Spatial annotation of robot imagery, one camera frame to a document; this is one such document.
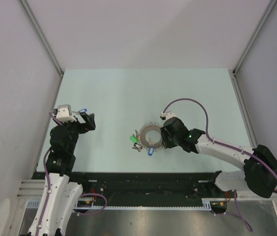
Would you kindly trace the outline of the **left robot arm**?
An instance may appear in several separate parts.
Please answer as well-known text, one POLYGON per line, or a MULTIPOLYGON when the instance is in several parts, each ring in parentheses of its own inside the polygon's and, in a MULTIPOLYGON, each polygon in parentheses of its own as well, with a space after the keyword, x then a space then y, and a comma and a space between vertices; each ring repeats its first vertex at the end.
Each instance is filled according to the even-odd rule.
POLYGON ((45 183, 35 218, 28 230, 29 236, 63 236, 79 196, 89 193, 88 182, 71 182, 75 164, 74 150, 81 134, 96 128, 95 115, 81 112, 84 120, 55 117, 57 126, 50 131, 50 147, 44 158, 45 183))

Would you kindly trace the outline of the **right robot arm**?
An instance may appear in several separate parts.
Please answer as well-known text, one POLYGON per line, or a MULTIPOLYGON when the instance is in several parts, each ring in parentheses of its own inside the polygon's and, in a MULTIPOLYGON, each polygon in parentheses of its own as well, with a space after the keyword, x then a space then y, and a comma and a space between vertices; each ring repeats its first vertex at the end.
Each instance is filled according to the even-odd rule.
POLYGON ((177 117, 164 120, 161 136, 166 149, 181 147, 185 152, 209 155, 239 168, 234 172, 215 173, 213 182, 208 184, 208 192, 213 197, 234 189, 249 189, 267 199, 277 193, 277 159, 264 145, 256 148, 232 146, 209 139, 202 130, 188 130, 177 117))

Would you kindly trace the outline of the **key with blue tag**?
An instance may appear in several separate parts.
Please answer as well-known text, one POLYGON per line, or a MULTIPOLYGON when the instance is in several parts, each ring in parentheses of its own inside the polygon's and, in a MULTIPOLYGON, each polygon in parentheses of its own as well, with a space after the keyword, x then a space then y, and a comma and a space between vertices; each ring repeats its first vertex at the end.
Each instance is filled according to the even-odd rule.
POLYGON ((78 110, 78 111, 72 111, 72 114, 75 114, 75 115, 81 115, 81 114, 86 114, 87 113, 87 109, 81 109, 81 110, 78 110))

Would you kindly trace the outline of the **key with black tag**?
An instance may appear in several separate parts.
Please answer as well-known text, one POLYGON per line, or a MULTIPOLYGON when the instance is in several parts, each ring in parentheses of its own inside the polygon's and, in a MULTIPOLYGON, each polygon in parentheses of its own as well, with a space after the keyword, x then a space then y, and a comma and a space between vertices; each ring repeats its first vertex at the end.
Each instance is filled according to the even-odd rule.
POLYGON ((132 149, 137 150, 138 152, 141 152, 143 147, 139 143, 134 143, 132 149))

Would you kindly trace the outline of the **key with green tag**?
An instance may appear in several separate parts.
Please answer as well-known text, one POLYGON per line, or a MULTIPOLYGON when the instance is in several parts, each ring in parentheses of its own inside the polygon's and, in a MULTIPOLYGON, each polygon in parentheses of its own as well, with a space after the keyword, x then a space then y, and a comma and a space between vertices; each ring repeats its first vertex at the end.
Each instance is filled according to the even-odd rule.
POLYGON ((138 142, 139 142, 139 140, 136 138, 135 135, 130 136, 130 140, 131 140, 133 143, 138 143, 138 142))

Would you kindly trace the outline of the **large metal keyring disc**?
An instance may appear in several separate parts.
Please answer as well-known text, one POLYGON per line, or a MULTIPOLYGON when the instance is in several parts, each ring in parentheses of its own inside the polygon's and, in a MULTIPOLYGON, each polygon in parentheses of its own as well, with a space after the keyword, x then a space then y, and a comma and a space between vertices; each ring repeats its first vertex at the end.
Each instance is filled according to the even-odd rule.
POLYGON ((160 151, 164 148, 161 137, 162 126, 155 122, 146 123, 138 132, 139 143, 145 148, 160 151))

